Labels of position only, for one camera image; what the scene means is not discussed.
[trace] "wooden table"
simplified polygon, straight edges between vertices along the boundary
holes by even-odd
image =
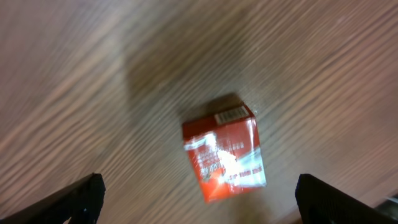
[[[0,216],[91,172],[100,223],[288,223],[308,172],[398,187],[397,1],[0,1]],[[235,93],[268,186],[207,205],[181,123]]]

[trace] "wood grain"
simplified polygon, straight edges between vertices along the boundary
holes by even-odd
[[[375,206],[398,186],[398,2],[0,1],[0,217],[91,172],[100,223],[289,223],[308,172]],[[206,205],[182,149],[238,94],[269,185]]]

